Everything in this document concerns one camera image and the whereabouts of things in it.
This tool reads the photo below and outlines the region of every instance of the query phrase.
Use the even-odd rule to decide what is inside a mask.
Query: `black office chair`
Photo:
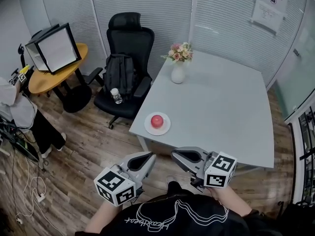
[[[132,57],[134,68],[138,75],[138,84],[133,87],[133,96],[121,104],[116,104],[110,92],[103,87],[97,94],[94,104],[101,110],[114,115],[109,122],[113,129],[113,122],[119,117],[134,119],[147,96],[152,78],[148,74],[148,60],[154,42],[154,32],[140,25],[140,13],[125,12],[114,15],[109,23],[107,38],[112,54],[126,54]],[[95,78],[101,85],[103,83],[97,68],[86,80],[88,84]]]

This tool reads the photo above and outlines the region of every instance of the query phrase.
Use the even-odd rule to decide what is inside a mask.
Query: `bottle cap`
[[[110,90],[110,93],[111,93],[112,95],[117,95],[117,94],[119,94],[119,92],[118,92],[118,89],[117,89],[117,88],[113,88],[113,89],[111,89],[111,90]]]

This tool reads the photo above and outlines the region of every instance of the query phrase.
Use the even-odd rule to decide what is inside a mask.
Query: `red apple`
[[[163,125],[163,118],[162,116],[155,115],[151,118],[151,125],[153,128],[161,128]]]

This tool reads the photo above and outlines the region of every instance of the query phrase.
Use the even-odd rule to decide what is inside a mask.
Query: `black shirt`
[[[132,205],[122,210],[100,235],[281,236],[257,211],[242,218],[204,195],[178,195]]]

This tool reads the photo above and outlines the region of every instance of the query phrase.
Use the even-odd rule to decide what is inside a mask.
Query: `door handle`
[[[298,50],[294,49],[293,52],[294,52],[294,54],[295,54],[297,57],[300,57],[300,53],[299,53]]]

